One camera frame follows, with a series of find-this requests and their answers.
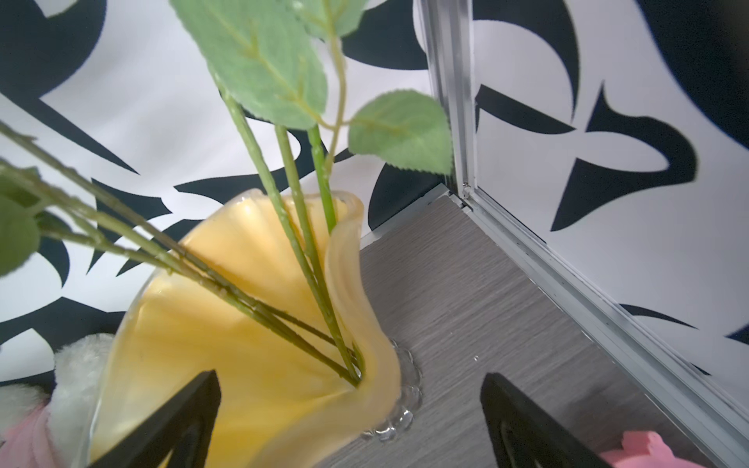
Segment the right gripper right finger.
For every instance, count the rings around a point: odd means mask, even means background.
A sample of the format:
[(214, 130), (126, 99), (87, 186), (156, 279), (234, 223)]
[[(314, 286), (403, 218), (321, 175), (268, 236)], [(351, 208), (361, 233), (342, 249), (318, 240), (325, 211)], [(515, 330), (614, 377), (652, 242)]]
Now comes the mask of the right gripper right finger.
[(502, 374), (486, 374), (480, 402), (499, 467), (607, 467)]

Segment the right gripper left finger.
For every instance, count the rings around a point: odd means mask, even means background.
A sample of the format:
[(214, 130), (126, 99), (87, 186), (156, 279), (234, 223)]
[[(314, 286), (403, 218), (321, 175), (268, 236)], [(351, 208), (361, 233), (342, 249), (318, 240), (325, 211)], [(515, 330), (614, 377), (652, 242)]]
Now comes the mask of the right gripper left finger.
[(203, 467), (222, 401), (214, 370), (197, 374), (182, 390), (92, 467)]

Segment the yellow wavy glass vase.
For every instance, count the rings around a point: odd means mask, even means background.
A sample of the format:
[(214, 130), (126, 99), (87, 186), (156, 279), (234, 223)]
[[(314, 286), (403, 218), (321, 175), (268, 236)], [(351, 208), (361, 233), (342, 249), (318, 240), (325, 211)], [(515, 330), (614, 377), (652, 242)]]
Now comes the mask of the yellow wavy glass vase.
[(365, 436), (391, 441), (421, 406), (421, 372), (390, 340), (365, 293), (353, 194), (334, 196), (329, 229), (321, 200), (306, 200), (344, 342), (364, 361), (350, 385), (337, 347), (270, 201), (247, 191), (199, 223), (183, 245), (252, 298), (298, 320), (316, 360), (175, 274), (155, 272), (126, 313), (103, 373), (86, 456), (95, 461), (130, 435), (197, 374), (218, 376), (222, 401), (208, 449), (211, 467), (312, 467)]

